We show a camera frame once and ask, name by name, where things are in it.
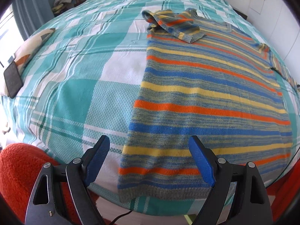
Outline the striped knit sweater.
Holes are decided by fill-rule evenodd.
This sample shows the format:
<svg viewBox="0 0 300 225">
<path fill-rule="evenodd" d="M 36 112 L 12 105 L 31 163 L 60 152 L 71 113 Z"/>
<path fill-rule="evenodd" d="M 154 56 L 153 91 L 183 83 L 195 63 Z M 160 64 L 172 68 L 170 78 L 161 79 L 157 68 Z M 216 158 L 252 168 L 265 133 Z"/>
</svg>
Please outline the striped knit sweater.
<svg viewBox="0 0 300 225">
<path fill-rule="evenodd" d="M 208 173 L 188 147 L 194 135 L 231 163 L 254 162 L 264 181 L 278 177 L 293 145 L 280 84 L 297 85 L 273 51 L 192 8 L 142 17 L 149 24 L 146 69 L 119 165 L 121 202 L 206 197 Z"/>
</svg>

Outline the patterned beige pillow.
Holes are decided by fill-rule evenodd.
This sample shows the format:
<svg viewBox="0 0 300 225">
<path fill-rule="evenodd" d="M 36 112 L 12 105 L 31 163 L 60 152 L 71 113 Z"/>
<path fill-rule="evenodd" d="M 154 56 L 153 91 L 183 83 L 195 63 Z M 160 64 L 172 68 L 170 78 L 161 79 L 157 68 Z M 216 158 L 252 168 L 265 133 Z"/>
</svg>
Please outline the patterned beige pillow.
<svg viewBox="0 0 300 225">
<path fill-rule="evenodd" d="M 31 36 L 26 41 L 24 41 L 23 44 L 14 53 L 14 56 L 12 57 L 12 61 L 10 63 L 16 63 L 20 76 L 22 75 L 24 69 L 26 68 L 30 60 L 39 51 L 39 49 L 48 41 L 48 39 L 52 36 L 52 34 L 55 31 L 55 28 L 48 28 L 38 32 L 37 34 Z M 4 80 L 4 71 L 1 73 L 1 95 L 9 97 Z"/>
</svg>

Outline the teal curtain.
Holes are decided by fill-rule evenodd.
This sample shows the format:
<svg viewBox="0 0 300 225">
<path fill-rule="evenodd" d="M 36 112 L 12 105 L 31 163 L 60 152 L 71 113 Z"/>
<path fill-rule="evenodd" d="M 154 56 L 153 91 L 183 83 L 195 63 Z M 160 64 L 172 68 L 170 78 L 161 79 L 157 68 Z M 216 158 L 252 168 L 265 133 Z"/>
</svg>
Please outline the teal curtain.
<svg viewBox="0 0 300 225">
<path fill-rule="evenodd" d="M 55 0 L 14 0 L 12 10 L 19 32 L 27 40 L 36 30 L 54 18 Z"/>
</svg>

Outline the white wardrobe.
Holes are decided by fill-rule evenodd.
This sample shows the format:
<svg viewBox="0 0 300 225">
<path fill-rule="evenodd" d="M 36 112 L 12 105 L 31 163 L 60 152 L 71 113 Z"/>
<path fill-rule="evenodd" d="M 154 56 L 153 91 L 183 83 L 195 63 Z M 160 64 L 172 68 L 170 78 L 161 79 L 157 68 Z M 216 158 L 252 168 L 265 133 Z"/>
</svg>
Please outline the white wardrobe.
<svg viewBox="0 0 300 225">
<path fill-rule="evenodd" d="M 299 78 L 299 24 L 283 0 L 227 0 L 247 15 L 267 42 L 284 60 L 294 78 Z"/>
</svg>

